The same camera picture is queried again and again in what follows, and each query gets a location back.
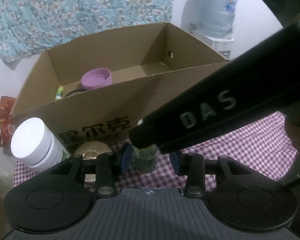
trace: metal screw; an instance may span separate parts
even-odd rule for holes
[[[111,187],[101,187],[98,189],[98,192],[102,195],[109,195],[114,191]]]
[[[197,186],[191,186],[191,187],[187,188],[187,191],[190,194],[200,194],[200,193],[202,193],[202,188],[197,187]]]

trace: purple lid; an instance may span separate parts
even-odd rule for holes
[[[107,68],[95,68],[85,73],[81,85],[87,90],[93,90],[112,84],[111,71]]]

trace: checkered tablecloth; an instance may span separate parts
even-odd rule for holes
[[[124,141],[112,146],[112,150],[118,151],[123,144]],[[214,160],[219,155],[228,155],[273,180],[282,178],[288,172],[297,153],[284,131],[284,116],[279,112],[182,151],[199,153],[206,159]],[[130,166],[120,177],[117,187],[179,187],[183,189],[186,176],[175,175],[169,155],[160,153],[157,155],[158,168],[154,172],[139,174],[138,170]],[[36,172],[17,161],[14,187],[35,175]],[[215,176],[206,175],[206,190],[212,190],[215,186]]]

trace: blue floral fabric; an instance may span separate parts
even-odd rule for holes
[[[29,58],[82,35],[171,20],[173,0],[0,0],[0,56]]]

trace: red bag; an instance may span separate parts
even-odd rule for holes
[[[9,146],[11,139],[16,127],[10,121],[10,112],[13,107],[15,98],[12,97],[1,97],[0,100],[0,147]]]

